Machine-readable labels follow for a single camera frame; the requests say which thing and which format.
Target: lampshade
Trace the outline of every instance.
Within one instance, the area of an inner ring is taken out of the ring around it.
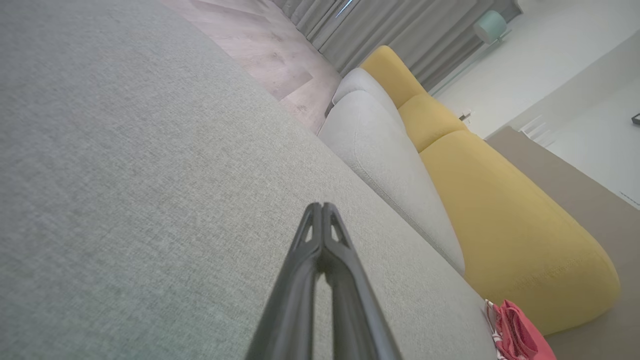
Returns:
[[[489,10],[474,24],[476,35],[485,43],[496,41],[507,30],[507,22],[500,13]]]

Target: small black object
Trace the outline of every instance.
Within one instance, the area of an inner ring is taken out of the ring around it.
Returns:
[[[332,228],[338,239],[332,238]],[[333,204],[307,206],[253,335],[247,360],[311,359],[316,281],[333,290],[333,358],[402,357]]]

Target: curtain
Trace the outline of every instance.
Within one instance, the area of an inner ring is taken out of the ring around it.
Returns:
[[[514,0],[273,0],[345,76],[389,45],[431,90],[482,45],[473,24],[488,10],[510,21]]]

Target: red cloth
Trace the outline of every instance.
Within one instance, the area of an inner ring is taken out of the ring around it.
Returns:
[[[487,305],[495,315],[493,340],[499,359],[502,355],[507,360],[557,360],[540,331],[514,303],[505,300],[500,307],[491,302]]]

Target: floor plank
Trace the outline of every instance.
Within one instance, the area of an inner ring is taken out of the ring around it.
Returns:
[[[160,0],[237,61],[313,133],[341,77],[270,0]]]

